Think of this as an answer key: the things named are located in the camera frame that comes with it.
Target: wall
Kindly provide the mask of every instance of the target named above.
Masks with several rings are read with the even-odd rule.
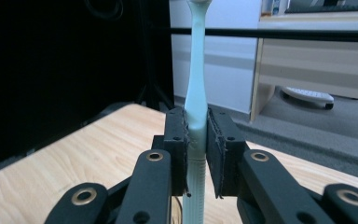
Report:
[[[256,28],[260,0],[213,0],[207,28]],[[170,0],[171,27],[191,27],[191,11],[185,0]],[[205,85],[208,103],[249,114],[255,69],[254,38],[205,38]],[[172,36],[173,90],[186,97],[190,66],[190,35]]]

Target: wooden table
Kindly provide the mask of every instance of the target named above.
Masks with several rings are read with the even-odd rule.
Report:
[[[131,175],[138,155],[150,149],[153,136],[163,134],[165,115],[127,105],[0,171],[0,223],[43,223],[61,196],[83,182],[108,189]],[[296,180],[322,193],[329,183],[358,187],[358,178],[281,152],[273,153]],[[236,198],[216,200],[206,177],[205,223],[241,223]]]

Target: gray carpet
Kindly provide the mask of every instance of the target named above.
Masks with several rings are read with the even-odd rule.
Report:
[[[246,139],[358,176],[358,100],[335,97],[332,110],[277,88],[254,122],[241,122]]]

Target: keyboard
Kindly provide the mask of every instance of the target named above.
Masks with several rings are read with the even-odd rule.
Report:
[[[348,12],[358,11],[358,6],[289,7],[284,13]]]

